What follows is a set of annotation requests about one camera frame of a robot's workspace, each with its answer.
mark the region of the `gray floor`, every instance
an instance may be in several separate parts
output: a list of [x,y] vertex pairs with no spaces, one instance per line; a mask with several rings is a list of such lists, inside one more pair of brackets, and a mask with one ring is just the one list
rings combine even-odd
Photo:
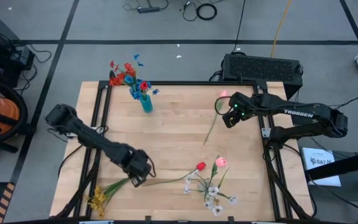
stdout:
[[[139,1],[142,5],[146,4],[143,0]],[[183,20],[179,0],[169,1],[169,7],[164,11],[138,14],[122,8],[125,3],[136,6],[136,1],[132,0],[80,0],[67,39],[235,39],[242,1],[220,2],[216,5],[218,15],[214,20],[198,19],[194,22]],[[346,2],[358,26],[358,1]],[[152,0],[152,3],[163,6],[164,1]],[[248,0],[239,38],[272,40],[286,3],[284,0]],[[72,4],[73,0],[0,1],[0,18],[21,39],[59,40]],[[193,13],[189,9],[186,16],[192,17]],[[337,0],[293,1],[279,39],[357,40]],[[34,47],[50,50],[53,54],[57,49],[57,45]],[[46,131],[48,127],[44,117],[57,103],[75,106],[82,81],[107,79],[111,60],[124,63],[132,60],[134,54],[140,54],[141,62],[145,65],[140,71],[144,79],[207,80],[219,69],[224,54],[232,48],[233,45],[224,44],[64,45],[5,222],[48,217],[65,143]],[[238,45],[237,48],[248,55],[269,57],[272,46]],[[352,60],[357,53],[358,45],[278,45],[275,56],[299,60],[303,64],[305,74],[300,101],[330,105],[344,103],[358,96],[358,71]],[[38,77],[24,93],[29,119],[34,113],[51,62],[52,59],[47,63],[36,63]],[[316,139],[328,149],[358,152],[358,101],[342,111],[349,118],[349,134],[341,139]],[[23,138],[18,137],[13,141],[20,146]],[[307,139],[302,139],[300,145],[315,147]],[[18,155],[0,153],[0,181],[9,181]],[[358,211],[354,208],[318,195],[316,200],[318,218],[358,222]]]

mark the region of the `yellow cable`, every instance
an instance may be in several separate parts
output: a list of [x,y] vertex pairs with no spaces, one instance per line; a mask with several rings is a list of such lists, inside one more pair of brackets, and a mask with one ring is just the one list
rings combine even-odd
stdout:
[[274,36],[274,42],[273,42],[272,53],[270,54],[270,57],[271,57],[271,58],[274,56],[274,51],[276,50],[276,41],[277,41],[278,32],[280,31],[281,26],[282,26],[283,23],[284,23],[285,16],[287,15],[287,12],[288,12],[288,9],[289,9],[290,6],[291,6],[291,3],[292,3],[292,0],[288,0],[287,6],[286,6],[285,11],[284,11],[283,18],[282,18],[281,21],[280,21],[280,25],[278,25],[278,29],[277,29],[277,31],[276,31],[276,35]]

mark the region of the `floor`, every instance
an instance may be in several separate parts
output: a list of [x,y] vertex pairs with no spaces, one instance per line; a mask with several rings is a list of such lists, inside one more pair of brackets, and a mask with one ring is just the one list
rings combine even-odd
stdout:
[[[147,5],[145,0],[139,2]],[[207,80],[234,47],[240,0],[219,2],[212,21],[194,22],[182,18],[180,0],[169,0],[165,10],[150,14],[125,11],[122,5],[127,3],[137,6],[135,0],[0,1],[0,18],[20,39],[53,53],[48,62],[35,63],[38,76],[24,92],[29,122],[37,124],[37,132],[32,139],[12,140],[23,145],[20,153],[0,153],[0,181],[16,183],[5,222],[48,217],[65,143],[47,132],[44,118],[57,103],[75,106],[81,82],[107,79],[111,60],[124,63],[134,54],[140,54],[145,65],[144,79]],[[165,1],[152,4],[163,6]],[[237,48],[247,55],[269,57],[286,4],[247,0]],[[186,18],[194,15],[194,9],[186,10]],[[358,96],[353,62],[358,53],[357,0],[293,1],[278,39],[275,57],[299,60],[305,68],[300,102],[335,105]],[[328,149],[358,152],[358,101],[341,111],[349,118],[348,135],[316,139]],[[300,145],[316,147],[308,139]],[[318,218],[358,222],[356,209],[315,197]]]

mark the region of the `black equipment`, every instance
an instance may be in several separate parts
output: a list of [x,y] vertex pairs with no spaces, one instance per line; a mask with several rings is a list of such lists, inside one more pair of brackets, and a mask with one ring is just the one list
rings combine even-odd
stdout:
[[330,138],[341,138],[347,134],[347,117],[338,110],[321,103],[295,103],[268,93],[253,94],[251,97],[236,92],[230,97],[232,108],[223,114],[224,124],[231,128],[240,120],[245,121],[253,116],[290,114],[312,119],[310,124],[292,128],[264,128],[262,134],[273,148],[281,149],[289,139],[325,135]]
[[31,68],[34,53],[26,46],[16,47],[19,38],[0,20],[0,82],[16,87],[23,70]]
[[226,54],[223,81],[283,82],[287,99],[303,85],[303,71],[297,60]]
[[75,133],[78,142],[86,147],[100,148],[111,162],[122,168],[135,187],[143,184],[150,174],[151,165],[145,151],[118,142],[111,142],[78,119],[74,108],[56,105],[46,117],[47,123],[60,134]]

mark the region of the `white paper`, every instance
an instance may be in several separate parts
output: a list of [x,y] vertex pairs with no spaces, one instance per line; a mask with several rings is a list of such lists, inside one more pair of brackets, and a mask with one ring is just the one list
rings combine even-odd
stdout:
[[[325,164],[335,162],[334,155],[332,151],[325,151],[323,149],[313,149],[304,147],[302,150],[303,159],[305,161],[306,170],[310,170]],[[325,186],[341,186],[341,180],[339,176],[327,177],[319,180],[314,180],[318,185]]]

